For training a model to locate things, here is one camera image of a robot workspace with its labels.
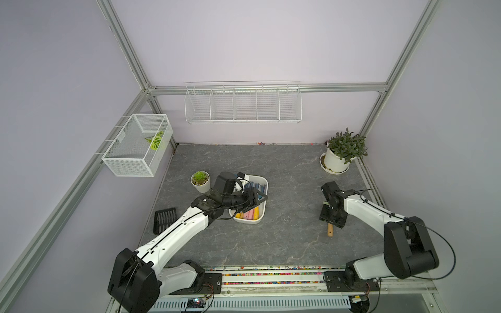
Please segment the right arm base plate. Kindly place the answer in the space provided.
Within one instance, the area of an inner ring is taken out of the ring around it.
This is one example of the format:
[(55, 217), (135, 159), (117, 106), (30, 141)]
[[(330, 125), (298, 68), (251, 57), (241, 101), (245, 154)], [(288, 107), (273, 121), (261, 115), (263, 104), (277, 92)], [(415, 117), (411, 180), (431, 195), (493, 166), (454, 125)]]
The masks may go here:
[(328, 292), (358, 292), (371, 293), (379, 292), (380, 284), (377, 279), (362, 280), (355, 272), (348, 271), (326, 271), (323, 274)]

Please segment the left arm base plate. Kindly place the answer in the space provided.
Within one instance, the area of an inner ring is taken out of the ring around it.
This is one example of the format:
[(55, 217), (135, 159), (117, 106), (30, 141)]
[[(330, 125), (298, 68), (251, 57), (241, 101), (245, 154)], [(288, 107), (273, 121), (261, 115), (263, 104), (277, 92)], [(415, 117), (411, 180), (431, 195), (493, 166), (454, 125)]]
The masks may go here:
[(223, 286), (223, 276), (221, 273), (205, 273), (198, 275), (193, 285), (189, 288), (176, 290), (170, 293), (171, 295), (200, 295), (200, 294), (215, 294), (221, 292)]

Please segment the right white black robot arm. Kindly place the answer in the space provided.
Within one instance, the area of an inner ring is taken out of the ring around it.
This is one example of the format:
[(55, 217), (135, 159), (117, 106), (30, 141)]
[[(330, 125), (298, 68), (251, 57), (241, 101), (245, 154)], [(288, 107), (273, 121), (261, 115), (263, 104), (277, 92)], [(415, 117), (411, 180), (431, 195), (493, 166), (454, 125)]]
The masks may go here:
[(420, 218), (388, 211), (360, 192), (341, 190), (334, 181), (323, 184), (320, 189), (325, 198), (321, 220), (341, 229), (348, 217), (354, 216), (383, 237), (383, 253), (348, 262), (345, 280), (407, 279), (440, 265), (430, 229)]

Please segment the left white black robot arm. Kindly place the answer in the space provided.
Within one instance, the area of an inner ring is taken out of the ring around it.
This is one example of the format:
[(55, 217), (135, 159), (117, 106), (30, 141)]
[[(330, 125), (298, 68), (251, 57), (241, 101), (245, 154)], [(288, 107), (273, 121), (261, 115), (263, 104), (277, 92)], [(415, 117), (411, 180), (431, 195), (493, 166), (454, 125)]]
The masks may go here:
[(262, 176), (222, 172), (210, 190), (197, 197), (156, 238), (136, 250), (123, 249), (116, 257), (108, 284), (108, 293), (118, 302), (119, 309), (148, 312), (159, 298), (174, 293), (214, 295), (215, 284), (205, 278), (202, 266), (187, 260), (167, 269), (167, 263), (225, 212), (234, 218), (238, 213), (265, 207), (268, 188), (269, 183)]

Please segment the purple rake pink handle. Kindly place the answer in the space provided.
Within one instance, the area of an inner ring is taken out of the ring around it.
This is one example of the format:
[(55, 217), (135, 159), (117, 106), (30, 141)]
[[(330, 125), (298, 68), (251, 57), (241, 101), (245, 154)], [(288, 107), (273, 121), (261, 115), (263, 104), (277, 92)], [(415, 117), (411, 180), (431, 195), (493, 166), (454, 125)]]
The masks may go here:
[(258, 191), (259, 198), (262, 198), (266, 194), (266, 185), (255, 184), (254, 187)]
[(244, 213), (243, 218), (245, 220), (254, 220), (254, 210), (251, 209), (248, 212)]

